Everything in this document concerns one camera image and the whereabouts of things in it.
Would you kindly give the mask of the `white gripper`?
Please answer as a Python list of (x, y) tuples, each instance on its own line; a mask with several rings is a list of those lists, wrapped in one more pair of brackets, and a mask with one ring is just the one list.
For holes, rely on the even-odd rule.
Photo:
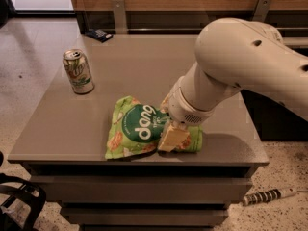
[(181, 76), (174, 84), (169, 94), (160, 104), (162, 113), (169, 113), (174, 121), (168, 121), (159, 139), (158, 149), (170, 152), (179, 146), (189, 135), (187, 126), (198, 126), (208, 119), (214, 110), (201, 111), (194, 108), (184, 97), (181, 89)]

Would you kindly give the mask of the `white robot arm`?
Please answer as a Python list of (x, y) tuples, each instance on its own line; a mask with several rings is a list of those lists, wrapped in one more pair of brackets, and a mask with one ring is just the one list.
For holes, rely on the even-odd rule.
[(223, 100), (250, 90), (308, 120), (308, 57), (287, 47), (269, 24), (218, 19), (198, 35), (195, 63), (161, 104), (170, 115), (158, 143), (170, 152), (188, 137), (188, 128), (210, 117)]

